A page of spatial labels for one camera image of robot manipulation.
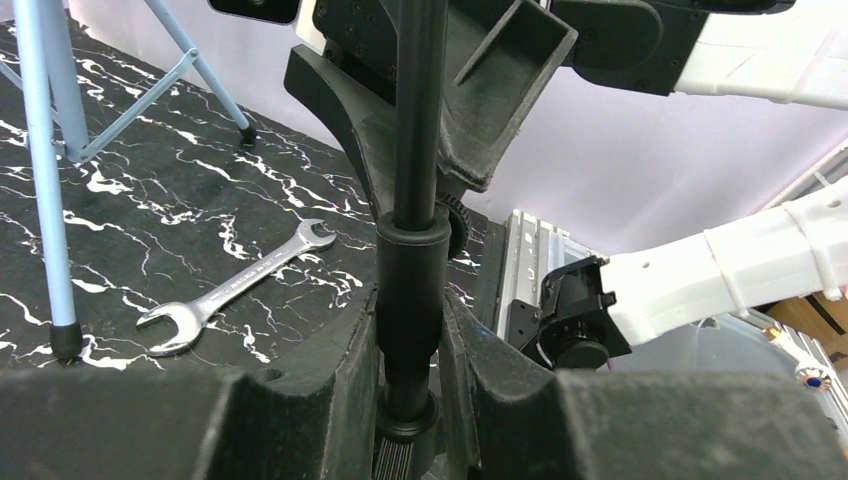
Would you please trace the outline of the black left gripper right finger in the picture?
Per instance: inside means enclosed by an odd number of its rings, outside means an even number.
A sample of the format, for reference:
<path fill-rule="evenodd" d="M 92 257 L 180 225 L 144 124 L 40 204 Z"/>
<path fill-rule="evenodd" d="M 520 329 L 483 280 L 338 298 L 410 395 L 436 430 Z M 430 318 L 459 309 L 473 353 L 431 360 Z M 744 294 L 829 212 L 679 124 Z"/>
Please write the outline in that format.
<path fill-rule="evenodd" d="M 439 349 L 452 479 L 843 479 L 810 394 L 745 372 L 546 370 L 448 292 Z"/>

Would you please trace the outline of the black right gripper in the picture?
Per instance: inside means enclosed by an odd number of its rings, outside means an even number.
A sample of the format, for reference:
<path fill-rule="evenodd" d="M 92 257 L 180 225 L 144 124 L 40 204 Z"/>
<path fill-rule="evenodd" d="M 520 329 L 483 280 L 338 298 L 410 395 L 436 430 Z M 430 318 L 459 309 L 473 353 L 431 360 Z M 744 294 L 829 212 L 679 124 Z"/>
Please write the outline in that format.
<path fill-rule="evenodd" d="M 395 1 L 323 0 L 313 22 L 328 42 L 289 55 L 284 87 L 341 146 L 372 216 L 393 210 L 394 107 L 363 87 L 393 87 Z M 486 191 L 500 160 L 578 39 L 536 1 L 451 1 L 440 117 L 440 170 Z"/>

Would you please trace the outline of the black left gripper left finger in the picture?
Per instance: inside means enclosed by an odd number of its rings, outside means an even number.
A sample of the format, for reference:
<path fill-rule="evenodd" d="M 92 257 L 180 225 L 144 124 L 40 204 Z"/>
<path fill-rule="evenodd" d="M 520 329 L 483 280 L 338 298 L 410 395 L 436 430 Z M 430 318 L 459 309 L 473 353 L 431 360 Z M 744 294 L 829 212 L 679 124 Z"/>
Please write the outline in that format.
<path fill-rule="evenodd" d="M 11 370 L 5 479 L 367 479 L 375 291 L 265 369 Z"/>

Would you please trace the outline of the black tripod shock-mount stand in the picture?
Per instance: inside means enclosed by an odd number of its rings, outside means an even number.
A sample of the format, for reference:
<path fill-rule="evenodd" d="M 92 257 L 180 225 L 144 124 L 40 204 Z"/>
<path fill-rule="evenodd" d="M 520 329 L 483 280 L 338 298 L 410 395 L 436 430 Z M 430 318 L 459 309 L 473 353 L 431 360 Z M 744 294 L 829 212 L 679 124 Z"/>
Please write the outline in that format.
<path fill-rule="evenodd" d="M 441 332 L 451 228 L 435 208 L 448 4 L 399 4 L 393 210 L 378 222 L 376 479 L 415 479 L 434 456 L 430 359 Z"/>

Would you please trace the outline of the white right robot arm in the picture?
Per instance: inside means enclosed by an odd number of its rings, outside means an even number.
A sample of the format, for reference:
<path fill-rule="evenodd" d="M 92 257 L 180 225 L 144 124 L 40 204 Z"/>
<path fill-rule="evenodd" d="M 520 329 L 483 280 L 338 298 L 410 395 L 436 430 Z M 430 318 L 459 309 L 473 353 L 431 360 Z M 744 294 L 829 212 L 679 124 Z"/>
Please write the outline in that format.
<path fill-rule="evenodd" d="M 757 213 L 847 111 L 843 1 L 454 1 L 438 191 L 611 255 L 629 346 L 847 281 L 847 185 Z"/>

